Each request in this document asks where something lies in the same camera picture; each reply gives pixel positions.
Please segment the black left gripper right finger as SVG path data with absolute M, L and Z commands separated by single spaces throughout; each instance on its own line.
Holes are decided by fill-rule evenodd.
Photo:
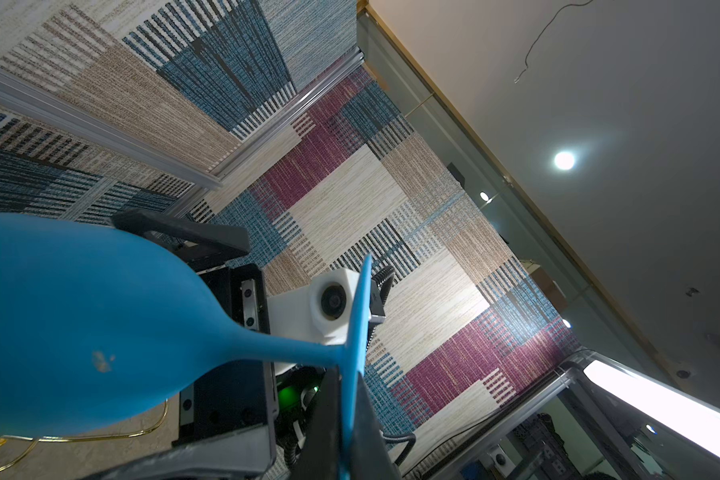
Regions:
M 381 435 L 381 426 L 362 376 L 359 376 L 357 381 L 355 417 L 350 442 L 350 478 L 352 480 L 399 478 L 399 469 L 387 453 Z

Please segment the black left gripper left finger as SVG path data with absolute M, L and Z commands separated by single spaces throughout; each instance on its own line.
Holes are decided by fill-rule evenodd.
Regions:
M 291 480 L 340 478 L 341 467 L 340 379 L 328 370 L 314 400 L 304 449 L 291 470 Z

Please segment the blue wine glass front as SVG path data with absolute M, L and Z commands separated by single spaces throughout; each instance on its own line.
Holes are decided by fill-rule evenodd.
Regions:
M 233 360 L 337 367 L 341 479 L 350 475 L 371 262 L 346 343 L 234 322 L 169 250 L 113 228 L 0 213 L 0 435 L 77 435 L 141 414 Z

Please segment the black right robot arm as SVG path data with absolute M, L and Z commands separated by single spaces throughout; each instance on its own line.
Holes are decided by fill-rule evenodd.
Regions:
M 245 229 L 203 225 L 146 210 L 128 210 L 112 218 L 115 228 L 158 245 L 161 235 L 177 232 L 180 245 L 171 252 L 187 263 L 216 297 L 226 314 L 244 328 L 305 341 L 341 343 L 341 334 L 322 334 L 306 321 L 287 323 L 288 310 L 312 307 L 327 320 L 350 312 L 356 272 L 337 269 L 314 278 L 307 287 L 268 297 L 262 271 L 254 264 L 237 268 L 227 261 L 250 251 Z M 284 451 L 287 467 L 295 466 L 325 371 L 317 367 L 235 361 L 203 375 L 180 393 L 178 437 L 173 446 L 206 440 L 247 427 L 265 426 L 267 441 Z

